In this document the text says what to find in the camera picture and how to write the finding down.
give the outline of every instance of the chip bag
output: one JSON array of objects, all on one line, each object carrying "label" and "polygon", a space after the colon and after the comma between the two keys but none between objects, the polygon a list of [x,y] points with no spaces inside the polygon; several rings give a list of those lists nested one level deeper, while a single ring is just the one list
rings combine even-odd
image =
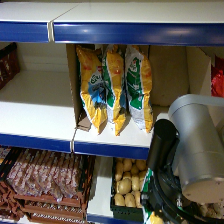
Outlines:
[{"label": "chip bag", "polygon": [[131,116],[138,127],[148,133],[153,123],[151,66],[149,59],[135,45],[128,45],[126,49],[125,78]]},{"label": "chip bag", "polygon": [[101,50],[76,46],[80,62],[80,96],[90,122],[99,134],[100,125],[107,119],[105,87],[102,80]]},{"label": "chip bag", "polygon": [[118,50],[118,45],[108,45],[102,64],[103,79],[106,85],[108,121],[117,136],[126,118],[124,59]]}]

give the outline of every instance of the packaged sausage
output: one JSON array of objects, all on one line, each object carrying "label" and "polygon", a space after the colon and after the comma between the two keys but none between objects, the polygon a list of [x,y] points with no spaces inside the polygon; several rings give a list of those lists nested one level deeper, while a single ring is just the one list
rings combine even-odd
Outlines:
[{"label": "packaged sausage", "polygon": [[45,189],[44,189],[44,193],[47,194],[48,191],[50,191],[51,189],[51,185],[53,184],[54,182],[54,174],[55,174],[55,171],[56,171],[56,168],[57,168],[57,165],[58,165],[58,157],[55,157],[54,158],[54,162],[53,162],[53,165],[51,167],[51,170],[50,170],[50,173],[46,179],[46,184],[45,184]]},{"label": "packaged sausage", "polygon": [[106,86],[107,116],[114,134],[119,135],[126,116],[124,59],[118,45],[108,45],[103,56],[103,80]]},{"label": "packaged sausage", "polygon": [[55,156],[55,152],[51,152],[50,157],[48,157],[48,160],[47,160],[44,168],[42,169],[41,174],[39,173],[39,183],[40,183],[40,186],[41,186],[43,191],[46,188],[46,186],[45,186],[46,182],[45,181],[46,181],[46,179],[49,175],[49,172],[51,170],[51,165],[54,161],[54,156]]},{"label": "packaged sausage", "polygon": [[70,190],[73,195],[77,193],[77,189],[79,186],[81,173],[83,168],[83,156],[76,155],[75,163],[72,171],[72,180],[70,184]]},{"label": "packaged sausage", "polygon": [[26,156],[26,159],[23,161],[22,165],[20,166],[19,171],[13,181],[13,188],[18,194],[20,194],[20,192],[23,191],[23,189],[20,189],[20,187],[23,181],[23,176],[25,175],[28,164],[30,162],[30,159],[31,159],[31,154],[28,153],[28,155]]},{"label": "packaged sausage", "polygon": [[42,189],[41,189],[40,184],[39,184],[38,173],[39,173],[40,166],[41,166],[46,154],[47,154],[47,151],[43,150],[42,153],[41,153],[41,156],[40,156],[40,158],[39,158],[39,160],[38,160],[38,162],[37,162],[37,164],[36,164],[36,166],[33,170],[33,173],[32,173],[33,183],[31,183],[31,182],[29,183],[30,188],[35,189],[35,192],[38,192],[38,194],[35,195],[35,196],[40,196],[42,194]]},{"label": "packaged sausage", "polygon": [[66,175],[67,175],[67,172],[68,172],[69,161],[70,161],[70,154],[67,153],[66,156],[65,156],[64,163],[61,166],[60,173],[58,175],[59,187],[60,187],[61,192],[63,194],[65,194],[65,181],[66,181],[65,178],[66,178]]},{"label": "packaged sausage", "polygon": [[75,162],[75,156],[72,153],[70,157],[69,165],[68,165],[68,171],[65,178],[64,196],[66,198],[72,198],[73,196],[73,193],[71,192],[69,188],[69,185],[71,184],[71,181],[72,181],[72,171],[73,171],[74,162]]},{"label": "packaged sausage", "polygon": [[33,160],[34,160],[34,156],[31,157],[31,159],[27,165],[26,173],[25,173],[24,177],[22,178],[22,183],[20,186],[18,186],[19,187],[19,190],[17,190],[18,194],[26,195],[26,193],[27,193],[28,188],[25,185],[26,185],[26,181],[27,181],[27,175],[30,172],[30,169],[32,167]]},{"label": "packaged sausage", "polygon": [[80,62],[80,96],[86,114],[97,129],[107,119],[105,87],[102,80],[102,63],[99,60],[101,50],[76,47]]},{"label": "packaged sausage", "polygon": [[126,49],[125,79],[130,114],[138,127],[148,133],[153,123],[151,66],[135,45],[128,45]]},{"label": "packaged sausage", "polygon": [[15,179],[18,171],[19,171],[19,168],[20,166],[22,165],[23,161],[25,160],[27,154],[29,152],[29,149],[26,149],[26,151],[22,151],[18,157],[18,159],[16,160],[13,168],[10,170],[9,174],[8,174],[8,177],[7,177],[7,181],[9,182],[9,184],[11,186],[13,186],[13,180]]},{"label": "packaged sausage", "polygon": [[34,183],[34,179],[32,177],[32,173],[33,173],[33,170],[38,162],[40,158],[40,152],[37,151],[36,154],[35,154],[35,157],[34,157],[34,160],[33,162],[31,163],[31,165],[29,166],[27,172],[26,172],[26,176],[25,176],[25,193],[27,195],[36,195],[37,191],[33,190],[32,186],[33,186],[33,183]]},{"label": "packaged sausage", "polygon": [[60,174],[61,167],[64,163],[64,158],[65,158],[65,153],[61,153],[61,156],[58,161],[58,166],[55,170],[54,177],[53,177],[54,182],[52,183],[51,189],[50,189],[51,195],[54,196],[54,198],[57,200],[57,202],[60,202],[63,198],[63,194],[59,187],[59,182],[58,182],[59,178],[58,177]]}]

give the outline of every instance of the blue shelf edge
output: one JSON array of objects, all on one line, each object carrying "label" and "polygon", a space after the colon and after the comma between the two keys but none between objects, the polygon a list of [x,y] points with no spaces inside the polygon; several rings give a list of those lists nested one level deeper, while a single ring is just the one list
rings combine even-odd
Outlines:
[{"label": "blue shelf edge", "polygon": [[224,23],[55,22],[56,43],[223,46]]},{"label": "blue shelf edge", "polygon": [[77,154],[146,160],[149,148],[74,141],[74,152]]},{"label": "blue shelf edge", "polygon": [[0,41],[47,43],[48,28],[45,23],[0,21]]},{"label": "blue shelf edge", "polygon": [[0,145],[70,153],[70,141],[0,134]]},{"label": "blue shelf edge", "polygon": [[93,215],[87,213],[87,221],[88,222],[97,222],[104,224],[142,224],[141,222],[128,221],[123,219],[115,219],[113,217],[105,217],[100,215]]}]

